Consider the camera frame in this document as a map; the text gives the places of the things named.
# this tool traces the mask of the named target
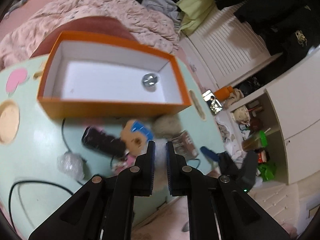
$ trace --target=beige circle decal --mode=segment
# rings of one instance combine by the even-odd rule
[[[19,107],[13,100],[0,104],[0,143],[8,144],[16,137],[20,122]]]

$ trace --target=cabinet door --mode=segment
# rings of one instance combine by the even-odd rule
[[[287,139],[320,119],[320,50],[267,87]]]
[[[285,140],[289,184],[320,170],[320,120]]]

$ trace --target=open cardboard box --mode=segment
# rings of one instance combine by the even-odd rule
[[[156,73],[158,84],[142,85]],[[175,57],[135,41],[66,31],[44,68],[37,99],[51,118],[159,116],[191,105]]]

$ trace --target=louvered door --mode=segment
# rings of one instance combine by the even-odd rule
[[[216,7],[198,29],[188,36],[221,88],[229,85],[271,57],[264,41],[247,23],[240,23],[234,5]]]

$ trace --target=pink floral blanket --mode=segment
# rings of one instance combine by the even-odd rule
[[[179,37],[171,19],[147,10],[135,0],[55,0],[0,42],[0,70],[28,59],[41,41],[60,25],[88,16],[119,20],[142,44],[172,53]]]

